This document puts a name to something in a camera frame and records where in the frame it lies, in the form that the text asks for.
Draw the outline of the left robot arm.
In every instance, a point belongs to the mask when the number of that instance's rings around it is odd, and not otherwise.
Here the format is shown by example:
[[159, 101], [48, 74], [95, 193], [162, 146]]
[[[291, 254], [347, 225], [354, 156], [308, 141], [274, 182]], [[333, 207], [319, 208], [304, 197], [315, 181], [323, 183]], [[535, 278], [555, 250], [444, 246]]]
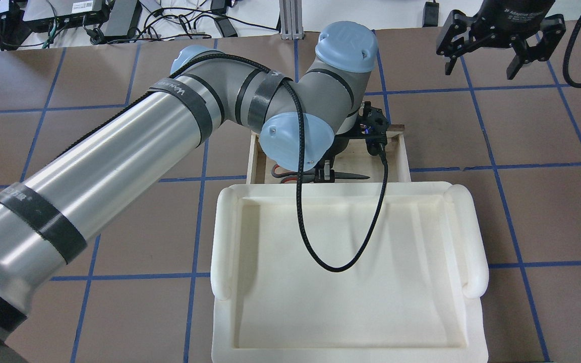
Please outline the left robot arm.
[[253, 60], [187, 46], [170, 76], [0, 191], [0, 362], [25, 361], [5, 341], [25, 322], [38, 288], [225, 121], [258, 134], [286, 170], [315, 168], [336, 135], [352, 129], [377, 51], [369, 28], [332, 23], [295, 82]]

